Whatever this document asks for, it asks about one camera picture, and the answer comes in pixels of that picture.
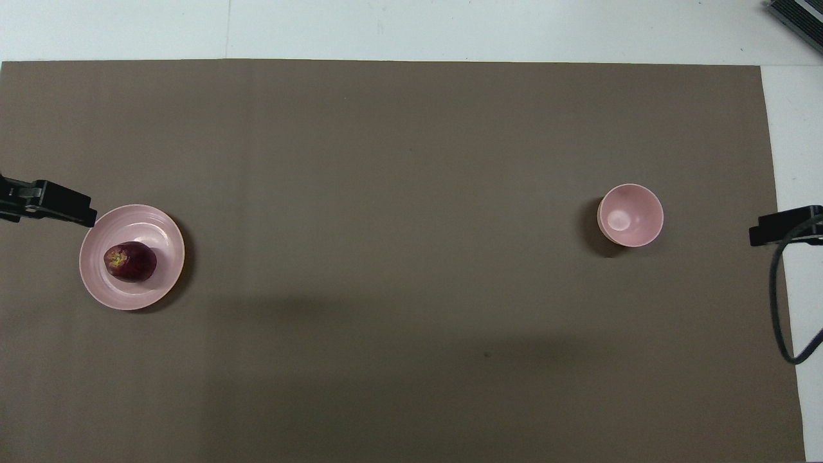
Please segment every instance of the pink plate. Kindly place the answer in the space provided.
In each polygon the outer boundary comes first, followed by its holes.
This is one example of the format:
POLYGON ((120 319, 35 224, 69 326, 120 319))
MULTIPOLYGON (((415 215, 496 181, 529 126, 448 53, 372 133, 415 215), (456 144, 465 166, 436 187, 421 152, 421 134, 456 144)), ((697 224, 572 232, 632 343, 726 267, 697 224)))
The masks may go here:
POLYGON ((171 217, 152 206, 129 204, 108 211, 86 233, 80 247, 80 278, 99 303, 133 311, 150 306, 169 292, 183 270, 184 259, 183 235, 171 217), (125 241, 140 241, 157 255, 157 268, 148 280, 126 283, 106 270, 103 254, 125 241))

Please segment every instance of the pink bowl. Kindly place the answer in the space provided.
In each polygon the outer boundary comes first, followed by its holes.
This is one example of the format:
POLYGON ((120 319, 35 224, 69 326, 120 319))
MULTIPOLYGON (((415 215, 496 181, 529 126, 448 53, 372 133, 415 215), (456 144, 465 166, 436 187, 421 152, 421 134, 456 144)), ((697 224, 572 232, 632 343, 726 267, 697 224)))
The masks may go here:
POLYGON ((129 204, 108 211, 86 233, 80 246, 80 278, 99 303, 133 311, 159 301, 177 282, 185 261, 185 244, 177 224, 166 213, 129 204), (146 281, 122 282, 105 269, 103 254, 124 241, 140 241, 157 256, 157 269, 146 281))
POLYGON ((627 183, 611 189, 597 208, 597 224, 618 245, 646 246, 663 229, 663 206, 652 191, 627 183))

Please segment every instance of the brown paper mat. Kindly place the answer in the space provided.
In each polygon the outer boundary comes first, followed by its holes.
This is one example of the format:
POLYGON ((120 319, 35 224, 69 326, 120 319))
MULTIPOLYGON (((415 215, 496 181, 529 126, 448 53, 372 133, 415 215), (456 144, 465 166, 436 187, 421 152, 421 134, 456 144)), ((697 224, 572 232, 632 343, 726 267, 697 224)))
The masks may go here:
POLYGON ((0 109, 5 175, 188 246, 125 313, 84 229, 0 223, 6 461, 802 459, 758 68, 5 63, 0 109), (594 221, 625 182, 642 249, 594 221))

